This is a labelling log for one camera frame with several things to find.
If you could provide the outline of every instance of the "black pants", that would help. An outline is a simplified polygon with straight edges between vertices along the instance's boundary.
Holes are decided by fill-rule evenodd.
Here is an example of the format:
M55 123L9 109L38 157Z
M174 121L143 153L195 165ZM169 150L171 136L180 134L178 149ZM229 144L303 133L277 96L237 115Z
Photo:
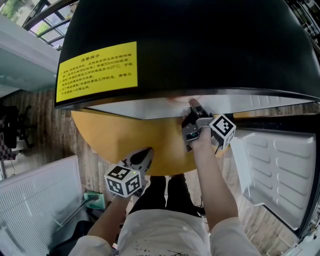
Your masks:
M139 210L165 209L199 217L191 201L184 174L173 176L168 183L168 199L165 199L166 177L151 176L150 186L138 199L129 214Z

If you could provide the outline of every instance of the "yellow round table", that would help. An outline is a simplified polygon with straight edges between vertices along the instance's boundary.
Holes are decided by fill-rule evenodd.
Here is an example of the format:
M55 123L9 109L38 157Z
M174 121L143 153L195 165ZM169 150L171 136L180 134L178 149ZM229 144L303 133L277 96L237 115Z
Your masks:
M181 133L182 118L137 120L127 117L72 111L85 141L105 160L116 164L131 151L154 149L148 175L182 174L196 168Z

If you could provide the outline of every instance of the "white corrugated panel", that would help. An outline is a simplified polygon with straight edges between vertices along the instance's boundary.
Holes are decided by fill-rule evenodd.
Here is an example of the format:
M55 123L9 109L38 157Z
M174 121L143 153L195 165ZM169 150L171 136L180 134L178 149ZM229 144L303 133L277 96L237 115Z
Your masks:
M298 229L314 181L315 135L239 129L231 148L244 196Z
M0 225L27 256L46 255L52 235L82 201L76 155L0 182Z

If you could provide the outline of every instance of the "person's right arm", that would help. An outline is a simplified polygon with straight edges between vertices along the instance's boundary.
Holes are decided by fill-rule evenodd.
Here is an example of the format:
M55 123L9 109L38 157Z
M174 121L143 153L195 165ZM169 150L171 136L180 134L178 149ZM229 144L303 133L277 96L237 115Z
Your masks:
M206 219L210 230L219 222L238 217L238 207L218 165L211 145L211 129L203 128L191 144L198 172Z

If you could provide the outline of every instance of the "black office chair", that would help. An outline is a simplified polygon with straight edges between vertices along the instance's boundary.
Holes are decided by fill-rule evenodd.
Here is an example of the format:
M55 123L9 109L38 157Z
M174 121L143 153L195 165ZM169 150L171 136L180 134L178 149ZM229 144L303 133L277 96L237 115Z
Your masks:
M0 133L4 134L4 144L11 149L17 147L17 137L19 140L24 140L28 148L34 146L33 143L28 142L27 129L36 129L37 125L26 125L26 118L28 110L31 106L28 105L23 114L19 114L16 106L1 106L0 116L4 117L4 127L0 128Z

